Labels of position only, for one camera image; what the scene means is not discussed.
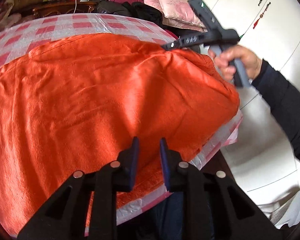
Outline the dark sleeved right forearm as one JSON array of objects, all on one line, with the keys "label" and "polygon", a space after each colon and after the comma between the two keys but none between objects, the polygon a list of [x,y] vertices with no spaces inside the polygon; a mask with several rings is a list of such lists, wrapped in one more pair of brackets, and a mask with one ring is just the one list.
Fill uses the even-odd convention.
[{"label": "dark sleeved right forearm", "polygon": [[285,132],[300,160],[300,92],[265,60],[252,85],[269,105],[270,112]]}]

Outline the person's right hand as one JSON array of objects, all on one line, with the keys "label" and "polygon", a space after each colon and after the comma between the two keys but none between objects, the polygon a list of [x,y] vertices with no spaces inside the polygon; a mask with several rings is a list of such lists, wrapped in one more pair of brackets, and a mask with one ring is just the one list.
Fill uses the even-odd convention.
[{"label": "person's right hand", "polygon": [[242,61],[249,79],[254,80],[261,71],[262,59],[257,57],[253,51],[240,45],[230,47],[219,56],[209,48],[208,55],[213,59],[215,66],[221,71],[221,76],[226,81],[231,81],[236,72],[236,68],[230,64],[234,59]]}]

